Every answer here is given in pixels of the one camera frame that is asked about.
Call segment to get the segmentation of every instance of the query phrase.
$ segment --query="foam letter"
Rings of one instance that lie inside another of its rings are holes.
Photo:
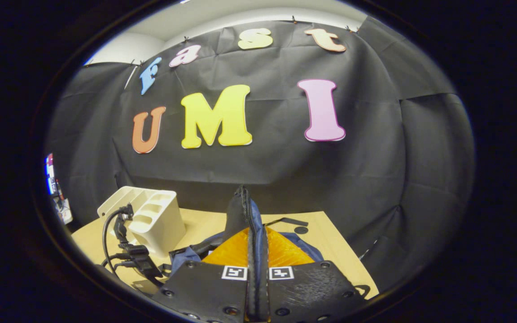
[[[181,104],[185,106],[185,139],[181,145],[185,149],[199,148],[201,138],[197,127],[207,145],[212,145],[222,123],[219,143],[223,146],[240,146],[252,143],[253,137],[246,131],[245,98],[249,94],[247,85],[233,85],[225,88],[211,109],[201,93],[185,96]]]
[[[271,31],[267,28],[249,29],[243,31],[238,37],[238,47],[242,49],[262,48],[272,44]]]
[[[332,99],[336,84],[329,80],[308,79],[297,85],[306,93],[310,113],[310,127],[304,132],[304,137],[309,141],[342,140],[346,131],[338,125]]]
[[[170,67],[179,66],[181,64],[188,64],[194,61],[199,55],[199,49],[201,49],[201,45],[193,45],[189,46],[182,51],[177,53],[177,57],[175,57],[170,63]]]
[[[314,41],[316,41],[316,43],[324,49],[333,52],[346,51],[346,47],[343,45],[335,44],[334,41],[332,41],[332,38],[338,38],[338,36],[332,33],[327,33],[324,29],[310,29],[304,33],[307,35],[312,35],[312,37],[314,37]]]
[[[151,135],[148,141],[143,141],[143,125],[149,113],[142,112],[133,118],[133,149],[135,149],[137,153],[150,153],[157,145],[158,129],[161,125],[161,116],[165,113],[165,110],[166,108],[164,106],[160,106],[151,111],[153,121],[151,122]]]
[[[143,89],[141,90],[141,95],[145,94],[147,90],[149,90],[150,86],[154,83],[154,77],[158,72],[157,64],[161,61],[160,57],[154,59],[152,63],[139,75],[141,81],[143,82]]]

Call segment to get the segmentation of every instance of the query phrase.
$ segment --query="white wall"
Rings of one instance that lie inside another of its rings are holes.
[[[185,4],[185,6],[176,4],[169,9],[157,12],[113,38],[109,43],[99,49],[85,64],[102,62],[131,63],[133,60],[135,60],[135,64],[138,64],[140,61],[146,61],[157,53],[181,43],[181,41],[184,41],[184,36],[195,37],[226,26],[244,24],[247,22],[291,20],[292,16],[295,16],[297,21],[318,22],[320,24],[340,28],[349,26],[352,30],[356,31],[367,17],[366,14],[353,7],[330,0],[303,0],[305,1],[305,5],[320,6],[321,9],[271,7],[236,12],[228,14],[227,16],[217,16],[217,13],[221,12],[221,10],[232,12],[236,9],[228,7],[228,4],[236,4],[235,7],[238,6],[240,9],[258,4],[265,5],[267,3],[250,0],[239,0],[240,3],[236,1],[231,2],[232,0],[216,1],[217,2],[213,2],[215,6],[208,10],[209,13],[214,14],[210,14],[209,16],[206,16],[202,9],[192,11],[191,9],[195,7],[189,6],[189,4],[192,3],[197,4],[197,6],[205,6],[206,4],[202,0],[193,0]],[[293,5],[296,4],[297,0],[279,1]],[[184,14],[183,12],[191,12],[191,16],[185,18],[185,16],[182,16],[182,14]]]
[[[181,41],[184,41],[185,36],[195,37],[197,35],[202,35],[209,31],[214,31],[216,29],[220,29],[227,26],[244,24],[247,22],[267,20],[292,20],[293,16],[297,21],[318,22],[320,24],[331,25],[341,28],[345,28],[346,26],[348,26],[353,31],[356,31],[356,29],[360,27],[360,25],[367,17],[366,14],[360,13],[355,18],[347,18],[333,13],[302,8],[256,9],[247,12],[230,14],[228,16],[218,18],[217,20],[201,24],[197,27],[189,29],[188,31],[183,31],[180,34],[175,35],[174,37],[167,40],[161,47],[160,51],[163,51],[164,49],[181,43]]]
[[[119,62],[139,64],[161,51],[162,39],[139,33],[123,32],[106,43],[85,64]]]

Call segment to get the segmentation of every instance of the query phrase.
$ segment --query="wrinkled black fabric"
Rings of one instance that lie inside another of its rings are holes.
[[[238,35],[256,27],[271,30],[273,44],[240,49]],[[346,52],[316,45],[304,34],[314,27],[338,35]],[[195,61],[168,66],[195,44],[202,46]],[[156,57],[162,62],[155,82],[141,96],[139,75]],[[374,19],[358,34],[304,22],[225,27],[152,57],[123,89],[132,69],[115,63],[82,68],[50,130],[57,178],[83,223],[124,185],[173,190],[180,207],[225,212],[232,192],[245,183],[261,213],[323,210],[384,290],[432,259],[460,222],[474,168],[463,104],[427,55]],[[296,86],[304,79],[336,83],[343,140],[304,138],[308,104]],[[182,98],[201,92],[213,107],[235,84],[250,86],[245,115],[253,142],[223,147],[215,139],[210,147],[203,141],[183,149]],[[159,106],[166,112],[158,144],[138,154],[131,144],[133,117]]]
[[[227,241],[233,235],[236,235],[246,227],[249,227],[245,221],[245,212],[242,207],[242,196],[240,191],[234,193],[232,199],[228,202],[226,209],[226,225],[224,226],[223,241]]]

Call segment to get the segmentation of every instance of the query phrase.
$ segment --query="blue letter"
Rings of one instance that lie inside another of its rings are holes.
[[[143,89],[141,90],[141,95],[145,94],[147,90],[149,90],[150,86],[154,83],[154,78],[151,76],[155,76],[158,72],[157,64],[161,61],[160,57],[157,57],[139,76],[143,82]]]

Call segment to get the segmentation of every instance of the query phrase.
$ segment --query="orange letter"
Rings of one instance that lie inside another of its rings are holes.
[[[307,35],[312,35],[312,37],[314,37],[314,41],[316,41],[316,43],[324,49],[333,52],[346,51],[346,47],[343,45],[335,44],[334,41],[332,41],[332,38],[338,38],[338,36],[332,33],[327,33],[324,29],[310,29],[304,33]]]
[[[133,118],[133,149],[137,153],[150,153],[157,145],[158,129],[161,125],[161,116],[165,113],[165,110],[164,106],[160,106],[151,111],[153,122],[151,123],[151,135],[148,141],[143,141],[143,125],[149,113],[142,112]]]

